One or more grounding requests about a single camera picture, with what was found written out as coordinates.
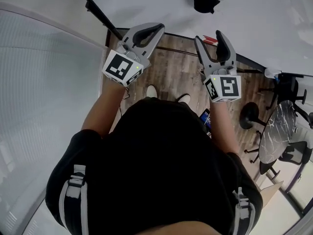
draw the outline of phone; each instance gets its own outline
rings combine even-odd
[[[204,112],[200,115],[200,119],[205,124],[207,132],[211,132],[211,119],[209,109],[204,110]]]

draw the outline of round table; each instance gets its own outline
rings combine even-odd
[[[295,110],[289,100],[277,105],[264,128],[260,146],[260,161],[269,164],[278,159],[290,143],[295,128]]]
[[[259,119],[258,106],[250,102],[241,110],[239,123],[244,129],[252,128],[253,122],[265,127],[258,150],[261,162],[269,164],[278,159],[288,146],[295,128],[295,118],[293,103],[289,100],[277,105],[267,123]]]

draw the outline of white sneaker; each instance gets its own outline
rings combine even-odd
[[[178,100],[178,103],[184,102],[186,104],[189,104],[190,99],[191,99],[190,95],[189,94],[185,94]]]
[[[147,88],[147,96],[148,97],[156,97],[157,98],[157,91],[153,85],[149,85]]]

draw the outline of black t-shirt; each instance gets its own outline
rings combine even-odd
[[[61,224],[58,201],[73,165],[86,165],[89,234],[133,235],[180,221],[200,221],[230,234],[243,188],[256,208],[262,197],[240,158],[220,151],[185,105],[144,99],[103,139],[92,130],[73,136],[53,170],[46,203]]]

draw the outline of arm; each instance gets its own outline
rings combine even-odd
[[[109,80],[106,83],[104,92],[89,111],[82,130],[94,130],[102,137],[107,135],[114,122],[124,92],[125,87]]]
[[[239,153],[239,144],[235,130],[231,124],[226,102],[212,103],[210,101],[212,141],[223,152]]]

